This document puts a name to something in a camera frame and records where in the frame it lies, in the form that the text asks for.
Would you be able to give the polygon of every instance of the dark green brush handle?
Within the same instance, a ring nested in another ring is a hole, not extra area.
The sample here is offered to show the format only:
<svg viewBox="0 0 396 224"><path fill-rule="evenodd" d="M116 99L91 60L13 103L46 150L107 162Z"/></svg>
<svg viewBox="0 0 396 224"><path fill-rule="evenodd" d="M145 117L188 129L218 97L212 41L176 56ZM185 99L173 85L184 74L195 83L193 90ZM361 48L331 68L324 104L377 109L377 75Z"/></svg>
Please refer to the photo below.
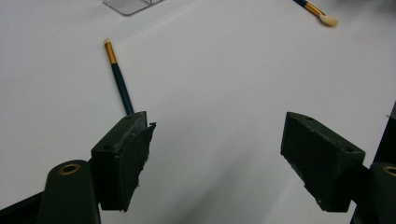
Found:
<svg viewBox="0 0 396 224"><path fill-rule="evenodd" d="M305 0L293 0L293 1L296 2L298 5L302 6L303 8L305 8L306 4L308 4L308 2Z"/></svg>

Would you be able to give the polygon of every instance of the makeup brush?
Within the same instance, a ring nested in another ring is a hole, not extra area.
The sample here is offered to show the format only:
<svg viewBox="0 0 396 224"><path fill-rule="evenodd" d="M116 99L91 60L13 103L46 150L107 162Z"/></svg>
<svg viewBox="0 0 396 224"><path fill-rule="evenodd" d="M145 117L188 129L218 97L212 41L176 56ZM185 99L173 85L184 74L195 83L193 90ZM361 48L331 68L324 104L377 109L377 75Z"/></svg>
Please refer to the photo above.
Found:
<svg viewBox="0 0 396 224"><path fill-rule="evenodd" d="M307 2L305 0L293 0L293 1L296 2L298 5L304 7L306 10L310 11L312 14L314 14L318 18L320 18L320 20L324 24L326 24L330 27L334 27L335 25L337 25L338 20L336 18L327 16L326 14L324 14L324 12L322 12L317 7L314 7L314 5L310 4L309 2Z"/></svg>
<svg viewBox="0 0 396 224"><path fill-rule="evenodd" d="M111 46L110 39L106 39L104 44L107 51L108 59L111 63L111 69L113 70L114 78L116 79L120 97L125 108L125 112L127 115L133 114L134 108L132 107L131 99L129 98L129 94L126 89L119 64L117 63L116 55L114 54L113 47Z"/></svg>

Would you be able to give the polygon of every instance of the clear acrylic stand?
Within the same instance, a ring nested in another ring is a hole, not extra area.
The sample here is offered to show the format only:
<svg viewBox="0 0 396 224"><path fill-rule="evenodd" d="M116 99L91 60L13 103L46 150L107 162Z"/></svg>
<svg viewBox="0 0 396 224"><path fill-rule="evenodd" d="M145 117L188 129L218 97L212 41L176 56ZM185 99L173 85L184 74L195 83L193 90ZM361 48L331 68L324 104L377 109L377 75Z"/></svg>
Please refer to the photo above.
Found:
<svg viewBox="0 0 396 224"><path fill-rule="evenodd" d="M164 0L104 0L103 3L122 16L132 16L146 8L153 7Z"/></svg>

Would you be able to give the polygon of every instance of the gold ferrule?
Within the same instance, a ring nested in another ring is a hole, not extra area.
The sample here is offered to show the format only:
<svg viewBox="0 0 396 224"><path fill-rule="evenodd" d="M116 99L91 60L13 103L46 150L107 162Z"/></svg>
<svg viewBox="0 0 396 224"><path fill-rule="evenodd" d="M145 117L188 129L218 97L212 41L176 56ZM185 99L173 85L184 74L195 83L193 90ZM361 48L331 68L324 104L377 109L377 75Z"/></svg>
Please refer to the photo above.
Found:
<svg viewBox="0 0 396 224"><path fill-rule="evenodd" d="M108 56L108 59L110 60L110 63L117 63L116 55L114 54L113 47L111 46L110 41L107 41L105 43L105 48L106 48L107 56Z"/></svg>
<svg viewBox="0 0 396 224"><path fill-rule="evenodd" d="M320 11L320 9L318 9L317 7L314 7L314 5L312 5L312 4L310 4L310 3L307 3L306 5L305 5L305 8L308 10L308 11L310 11L312 14L314 14L315 16L319 16L320 14L321 15L325 15L322 11Z"/></svg>

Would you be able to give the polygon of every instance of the brush bristles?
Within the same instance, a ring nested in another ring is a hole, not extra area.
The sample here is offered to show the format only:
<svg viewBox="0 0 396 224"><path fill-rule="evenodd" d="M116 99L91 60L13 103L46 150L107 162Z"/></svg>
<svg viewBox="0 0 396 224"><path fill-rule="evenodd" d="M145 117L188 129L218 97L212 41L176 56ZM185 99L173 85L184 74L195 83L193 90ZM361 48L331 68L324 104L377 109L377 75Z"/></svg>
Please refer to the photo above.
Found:
<svg viewBox="0 0 396 224"><path fill-rule="evenodd" d="M320 14L319 18L323 23L325 23L326 25L328 25L330 27L334 27L338 24L338 20L331 16L326 16L326 15Z"/></svg>

